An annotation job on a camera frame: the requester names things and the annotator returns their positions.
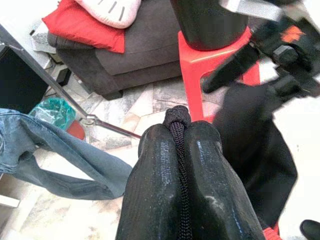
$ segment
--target red stool leg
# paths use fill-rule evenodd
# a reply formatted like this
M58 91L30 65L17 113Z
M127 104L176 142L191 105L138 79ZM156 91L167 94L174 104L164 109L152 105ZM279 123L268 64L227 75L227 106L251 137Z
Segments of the red stool leg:
M244 84L250 86L260 84L260 71L258 62L242 76L242 80Z
M181 64L184 90L188 100L191 120L198 121L204 119L202 106L202 91L200 86L201 74L193 69L192 64Z

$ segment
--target red pillow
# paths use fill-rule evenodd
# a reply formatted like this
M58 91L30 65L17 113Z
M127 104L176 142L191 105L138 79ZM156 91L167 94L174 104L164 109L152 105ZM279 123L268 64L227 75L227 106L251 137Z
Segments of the red pillow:
M125 52L124 29L99 22L74 0L62 0L58 8L42 20L56 36L111 52Z

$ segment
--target metal stand leg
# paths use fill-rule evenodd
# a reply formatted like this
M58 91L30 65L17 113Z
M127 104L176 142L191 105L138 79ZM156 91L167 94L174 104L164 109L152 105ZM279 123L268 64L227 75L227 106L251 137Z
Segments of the metal stand leg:
M26 64L29 65L55 92L67 100L85 119L92 121L93 124L109 129L116 133L139 139L140 136L111 125L100 120L97 116L86 113L86 111L40 66L40 64L8 33L0 24L0 42L10 47Z

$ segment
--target denim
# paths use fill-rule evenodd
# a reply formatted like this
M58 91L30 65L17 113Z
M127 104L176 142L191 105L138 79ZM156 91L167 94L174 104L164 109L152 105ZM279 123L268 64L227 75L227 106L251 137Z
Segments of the denim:
M93 180L41 169L33 152L53 151ZM71 199L109 200L123 195L132 168L47 122L15 110L0 108L0 174L46 188Z

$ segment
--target orange label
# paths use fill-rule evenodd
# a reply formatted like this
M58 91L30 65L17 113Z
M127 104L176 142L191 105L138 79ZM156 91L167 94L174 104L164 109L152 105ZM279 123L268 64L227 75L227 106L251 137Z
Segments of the orange label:
M281 33L282 41L286 43L292 43L293 41L299 41L302 35L306 35L297 26L291 26L285 32Z

